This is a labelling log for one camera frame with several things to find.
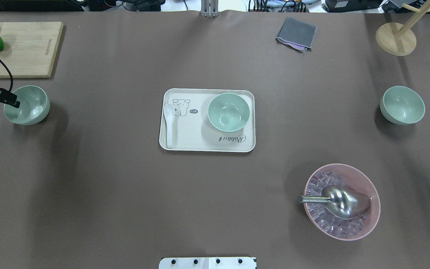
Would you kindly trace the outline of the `green bowl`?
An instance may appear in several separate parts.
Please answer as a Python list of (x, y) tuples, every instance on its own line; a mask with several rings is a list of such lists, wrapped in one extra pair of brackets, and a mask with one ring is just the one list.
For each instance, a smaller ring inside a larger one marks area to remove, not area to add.
[(208, 106), (208, 119), (223, 132), (235, 132), (245, 127), (251, 116), (248, 103), (238, 94), (223, 93)]
[(20, 102), (19, 108), (4, 105), (5, 117), (14, 124), (32, 125), (42, 121), (49, 113), (50, 99), (38, 86), (23, 86), (13, 92)]
[(423, 99), (414, 90), (405, 86), (387, 89), (380, 100), (381, 114), (391, 123), (414, 124), (425, 115)]

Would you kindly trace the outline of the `wooden cutting board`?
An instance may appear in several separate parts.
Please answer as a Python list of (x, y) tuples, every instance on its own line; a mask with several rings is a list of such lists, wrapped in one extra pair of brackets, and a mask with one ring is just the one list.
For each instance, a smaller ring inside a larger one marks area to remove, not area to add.
[(62, 22), (0, 22), (0, 59), (14, 78), (49, 78), (62, 30)]

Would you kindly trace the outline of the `wooden mug tree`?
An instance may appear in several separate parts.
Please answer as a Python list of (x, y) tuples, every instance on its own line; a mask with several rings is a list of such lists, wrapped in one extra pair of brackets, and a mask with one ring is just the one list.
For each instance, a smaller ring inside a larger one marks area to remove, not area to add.
[(417, 39), (411, 28), (427, 12), (430, 12), (430, 0), (427, 0), (419, 9), (403, 4), (408, 10), (414, 12), (405, 23), (385, 23), (376, 31), (377, 44), (387, 53), (394, 56), (407, 56), (412, 53), (417, 45)]

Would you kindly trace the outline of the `pink bowl with ice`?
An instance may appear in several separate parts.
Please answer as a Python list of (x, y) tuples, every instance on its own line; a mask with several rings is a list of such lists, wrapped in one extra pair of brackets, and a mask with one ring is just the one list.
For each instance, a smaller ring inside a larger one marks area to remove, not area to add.
[(305, 203), (309, 220), (320, 231), (338, 240), (354, 241), (366, 237), (377, 225), (381, 213), (379, 195), (372, 181), (355, 167), (327, 164), (312, 173), (303, 194), (320, 196), (322, 189), (330, 185), (347, 187), (366, 195), (370, 199), (370, 208), (360, 216), (343, 220), (330, 213), (324, 204)]

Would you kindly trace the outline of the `metal scoop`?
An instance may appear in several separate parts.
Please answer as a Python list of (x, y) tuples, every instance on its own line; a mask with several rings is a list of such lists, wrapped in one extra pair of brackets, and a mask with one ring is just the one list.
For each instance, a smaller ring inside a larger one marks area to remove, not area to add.
[(299, 203), (324, 203), (327, 210), (341, 219), (360, 216), (370, 208), (370, 198), (357, 191), (329, 185), (321, 191), (321, 196), (299, 195)]

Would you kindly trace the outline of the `grey folded cloth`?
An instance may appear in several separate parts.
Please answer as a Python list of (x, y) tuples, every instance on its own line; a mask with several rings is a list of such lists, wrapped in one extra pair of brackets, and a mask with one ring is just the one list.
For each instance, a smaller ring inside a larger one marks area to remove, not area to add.
[(312, 50), (317, 29), (317, 26), (287, 17), (276, 36), (276, 41), (305, 53)]

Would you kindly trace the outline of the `white ceramic spoon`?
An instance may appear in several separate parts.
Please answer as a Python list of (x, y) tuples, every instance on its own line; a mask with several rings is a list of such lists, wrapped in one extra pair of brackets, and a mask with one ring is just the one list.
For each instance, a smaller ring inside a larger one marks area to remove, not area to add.
[(172, 127), (175, 119), (175, 108), (173, 104), (167, 103), (164, 106), (163, 116), (166, 122), (166, 145), (167, 148), (172, 148), (174, 144)]

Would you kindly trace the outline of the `cream rectangular tray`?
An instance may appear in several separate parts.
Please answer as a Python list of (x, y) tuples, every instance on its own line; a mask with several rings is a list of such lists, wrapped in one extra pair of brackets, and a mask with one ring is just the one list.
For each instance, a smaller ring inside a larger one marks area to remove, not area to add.
[[(218, 130), (208, 117), (210, 102), (220, 94), (241, 96), (249, 106), (250, 117), (243, 129), (235, 132)], [(166, 121), (161, 116), (160, 146), (169, 151), (250, 152), (256, 145), (255, 99), (246, 90), (209, 90), (172, 88), (165, 92), (162, 105), (175, 108), (172, 125), (173, 145), (167, 146)]]

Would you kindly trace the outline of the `green bowl on tray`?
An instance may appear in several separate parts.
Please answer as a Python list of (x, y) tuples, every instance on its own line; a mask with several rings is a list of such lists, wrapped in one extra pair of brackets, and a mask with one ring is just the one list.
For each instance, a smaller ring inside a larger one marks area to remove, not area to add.
[(223, 132), (235, 132), (245, 127), (251, 116), (248, 103), (238, 94), (223, 93), (208, 106), (208, 119)]

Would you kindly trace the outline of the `aluminium frame post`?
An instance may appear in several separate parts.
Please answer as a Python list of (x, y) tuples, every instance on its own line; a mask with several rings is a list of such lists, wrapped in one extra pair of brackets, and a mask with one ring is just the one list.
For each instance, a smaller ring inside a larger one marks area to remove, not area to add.
[(218, 0), (201, 0), (201, 17), (218, 17), (218, 2)]

